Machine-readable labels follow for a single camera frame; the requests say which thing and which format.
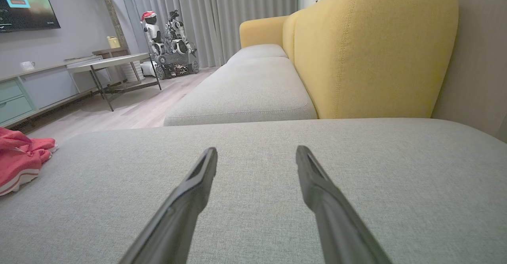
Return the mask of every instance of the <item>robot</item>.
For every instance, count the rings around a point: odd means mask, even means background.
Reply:
[[[154,11],[147,11],[141,16],[141,23],[143,21],[146,22],[144,31],[150,46],[150,52],[155,55],[165,54],[165,45],[162,42],[160,28],[156,25],[157,14]]]
[[[165,25],[166,37],[168,44],[172,48],[172,53],[178,52],[180,54],[190,53],[195,56],[195,48],[192,47],[185,35],[185,28],[183,22],[178,21],[178,10],[170,12],[169,19]]]
[[[143,13],[141,23],[146,22],[144,31],[150,55],[158,64],[155,75],[159,79],[174,78],[199,72],[197,48],[188,41],[183,22],[178,21],[178,10],[170,12],[165,25],[165,32],[161,33],[157,23],[157,14],[153,11]]]

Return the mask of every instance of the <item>sofa seam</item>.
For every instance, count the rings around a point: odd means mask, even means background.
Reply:
[[[336,118],[337,110],[340,108],[340,91],[341,91],[341,86],[342,86],[343,62],[345,60],[344,59],[345,48],[346,48],[346,44],[347,44],[348,32],[350,29],[350,20],[351,20],[352,14],[354,13],[354,9],[355,9],[355,3],[356,3],[356,0],[353,0],[352,4],[350,6],[349,13],[347,15],[347,24],[346,24],[345,30],[343,32],[343,42],[342,42],[342,46],[340,49],[340,60],[339,60],[340,70],[338,71],[338,80],[337,80],[337,94],[336,94],[337,107],[335,107],[333,118]]]
[[[262,110],[262,111],[239,111],[239,112],[225,112],[225,113],[221,113],[221,114],[198,114],[198,115],[193,115],[193,116],[169,116],[168,115],[167,118],[196,118],[199,116],[226,116],[226,115],[232,115],[232,114],[251,114],[251,113],[261,113],[261,112],[289,112],[289,111],[297,111],[300,109],[304,109],[306,107],[308,107],[308,102],[306,102],[306,104],[302,107],[288,109],[288,110],[277,109],[277,110]]]
[[[301,14],[297,15],[297,17],[295,17],[294,19],[294,30],[292,31],[292,59],[293,61],[291,61],[294,65],[294,68],[295,68],[295,27],[297,26],[297,19],[299,18]]]

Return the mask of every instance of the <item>gray curtain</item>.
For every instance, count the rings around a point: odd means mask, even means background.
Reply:
[[[139,50],[147,52],[141,14],[157,13],[163,29],[167,15],[180,10],[187,37],[195,42],[201,67],[221,66],[241,47],[239,25],[249,19],[290,15],[297,0],[125,0]]]

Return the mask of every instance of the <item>gray fabric upholstery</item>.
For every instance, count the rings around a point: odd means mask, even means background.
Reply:
[[[287,55],[284,49],[277,44],[258,44],[257,46],[248,46],[240,49],[235,55],[232,55],[232,57],[227,60],[227,63],[234,63],[244,59],[265,57],[287,58]]]
[[[222,66],[170,109],[164,125],[313,118],[315,107],[293,64],[270,57]]]
[[[295,120],[77,136],[0,197],[0,263],[116,263],[203,150],[217,175],[188,263],[322,263],[307,145],[394,263],[505,263],[507,144],[429,119]]]

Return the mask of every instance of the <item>robot wheel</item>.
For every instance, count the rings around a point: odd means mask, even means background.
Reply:
[[[167,63],[167,59],[166,59],[164,56],[161,56],[161,57],[159,58],[159,61],[160,61],[160,64],[162,64],[162,65],[164,65],[164,64],[166,64],[166,63]]]
[[[165,69],[162,65],[157,65],[155,67],[155,75],[157,75],[157,78],[159,78],[160,80],[163,80],[166,78]]]
[[[199,73],[199,62],[192,61],[191,64],[187,65],[187,68],[189,70],[189,74],[196,74]]]

